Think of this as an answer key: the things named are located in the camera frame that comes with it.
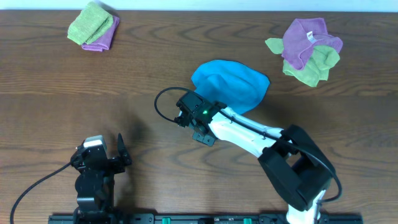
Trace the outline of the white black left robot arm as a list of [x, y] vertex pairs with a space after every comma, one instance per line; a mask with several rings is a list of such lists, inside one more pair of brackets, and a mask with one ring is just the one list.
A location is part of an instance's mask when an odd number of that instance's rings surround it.
[[71, 166], [80, 175], [75, 182], [78, 208], [73, 223], [119, 223], [121, 212], [114, 208], [114, 176], [132, 164], [121, 134], [117, 137], [119, 155], [107, 158], [102, 135], [86, 138], [71, 156]]

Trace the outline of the crumpled purple cloth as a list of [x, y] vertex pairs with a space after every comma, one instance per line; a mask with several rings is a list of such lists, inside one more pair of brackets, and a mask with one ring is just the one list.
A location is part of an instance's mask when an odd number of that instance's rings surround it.
[[343, 47], [339, 37], [328, 33], [324, 18], [294, 19], [283, 38], [282, 57], [296, 70], [303, 70], [316, 45], [327, 45], [338, 53]]

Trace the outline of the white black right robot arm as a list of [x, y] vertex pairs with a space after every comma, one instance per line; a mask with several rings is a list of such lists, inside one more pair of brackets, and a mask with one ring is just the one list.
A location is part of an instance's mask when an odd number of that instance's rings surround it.
[[195, 130], [207, 145], [217, 139], [231, 142], [257, 157], [280, 197], [287, 202], [288, 223], [317, 223], [320, 205], [336, 172], [330, 161], [300, 127], [287, 129], [259, 124], [230, 107], [177, 102], [175, 121]]

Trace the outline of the folded green cloth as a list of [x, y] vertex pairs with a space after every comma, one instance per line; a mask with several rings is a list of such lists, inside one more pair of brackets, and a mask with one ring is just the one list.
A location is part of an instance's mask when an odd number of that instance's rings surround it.
[[104, 35], [113, 22], [110, 13], [91, 1], [70, 24], [67, 37], [78, 45], [91, 44]]

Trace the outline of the folded purple cloth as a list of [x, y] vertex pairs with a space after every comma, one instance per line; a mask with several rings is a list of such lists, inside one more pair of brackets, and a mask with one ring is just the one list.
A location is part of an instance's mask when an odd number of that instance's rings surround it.
[[113, 16], [113, 24], [112, 26], [96, 41], [91, 44], [83, 44], [81, 47], [83, 50], [95, 51], [95, 52], [103, 52], [104, 50], [109, 50], [111, 47], [112, 39], [114, 33], [119, 25], [119, 18]]

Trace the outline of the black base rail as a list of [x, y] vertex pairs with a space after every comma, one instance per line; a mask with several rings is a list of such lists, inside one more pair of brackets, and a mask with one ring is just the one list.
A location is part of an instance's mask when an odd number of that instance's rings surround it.
[[154, 215], [135, 213], [119, 218], [91, 218], [78, 215], [51, 215], [48, 224], [287, 224], [284, 214], [268, 213], [260, 215]]

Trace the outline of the blue microfiber cloth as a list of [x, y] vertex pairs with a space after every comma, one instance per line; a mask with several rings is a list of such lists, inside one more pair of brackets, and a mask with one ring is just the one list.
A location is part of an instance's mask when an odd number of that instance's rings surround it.
[[199, 95], [210, 102], [220, 101], [238, 114], [254, 109], [271, 84], [266, 75], [228, 60], [212, 60], [200, 65], [191, 80]]

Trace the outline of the crumpled green cloth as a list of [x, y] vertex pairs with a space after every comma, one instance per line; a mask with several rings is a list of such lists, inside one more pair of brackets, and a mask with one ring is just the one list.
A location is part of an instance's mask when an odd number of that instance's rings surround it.
[[[281, 54], [284, 50], [282, 39], [269, 38], [265, 41], [274, 54]], [[318, 82], [328, 80], [329, 71], [340, 60], [339, 53], [327, 45], [316, 45], [313, 53], [303, 70], [296, 70], [285, 59], [282, 71], [285, 75], [295, 77], [302, 83], [316, 87]]]

